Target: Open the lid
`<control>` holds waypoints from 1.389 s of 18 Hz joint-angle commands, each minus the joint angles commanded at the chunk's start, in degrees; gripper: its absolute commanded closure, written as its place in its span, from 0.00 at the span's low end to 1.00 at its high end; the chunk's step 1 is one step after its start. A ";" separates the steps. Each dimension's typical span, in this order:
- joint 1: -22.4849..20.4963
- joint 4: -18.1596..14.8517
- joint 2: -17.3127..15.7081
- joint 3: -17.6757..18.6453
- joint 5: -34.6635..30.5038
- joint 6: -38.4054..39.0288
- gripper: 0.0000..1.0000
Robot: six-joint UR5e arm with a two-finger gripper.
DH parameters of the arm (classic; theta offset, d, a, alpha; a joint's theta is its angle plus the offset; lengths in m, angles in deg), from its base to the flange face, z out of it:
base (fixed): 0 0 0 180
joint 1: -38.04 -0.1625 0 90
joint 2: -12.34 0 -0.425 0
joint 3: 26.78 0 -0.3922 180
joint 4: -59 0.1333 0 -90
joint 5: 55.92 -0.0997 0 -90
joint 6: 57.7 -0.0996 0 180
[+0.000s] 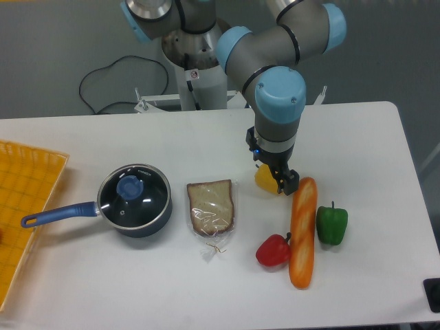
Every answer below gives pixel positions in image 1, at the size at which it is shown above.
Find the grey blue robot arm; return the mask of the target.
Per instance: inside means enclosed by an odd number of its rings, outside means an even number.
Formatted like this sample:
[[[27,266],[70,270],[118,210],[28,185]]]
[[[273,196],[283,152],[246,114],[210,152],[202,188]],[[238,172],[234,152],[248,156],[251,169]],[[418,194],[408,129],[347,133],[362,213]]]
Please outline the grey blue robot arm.
[[[184,111],[224,109],[232,81],[254,111],[246,142],[256,161],[268,165],[278,191],[299,185],[288,166],[306,85],[296,66],[339,46],[347,34],[343,12],[319,1],[268,1],[275,26],[256,34],[230,27],[214,1],[123,1],[121,10],[142,42],[159,39],[175,69]]]

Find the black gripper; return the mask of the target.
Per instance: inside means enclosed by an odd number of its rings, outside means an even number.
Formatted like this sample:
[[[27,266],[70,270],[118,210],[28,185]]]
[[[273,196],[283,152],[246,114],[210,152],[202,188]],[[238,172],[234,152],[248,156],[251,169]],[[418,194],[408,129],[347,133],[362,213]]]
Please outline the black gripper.
[[[272,177],[276,181],[277,193],[291,195],[299,187],[299,174],[289,169],[288,159],[292,155],[293,148],[280,153],[272,153],[263,149],[257,143],[257,134],[254,127],[247,130],[245,141],[253,154],[254,161],[260,161],[269,166]]]

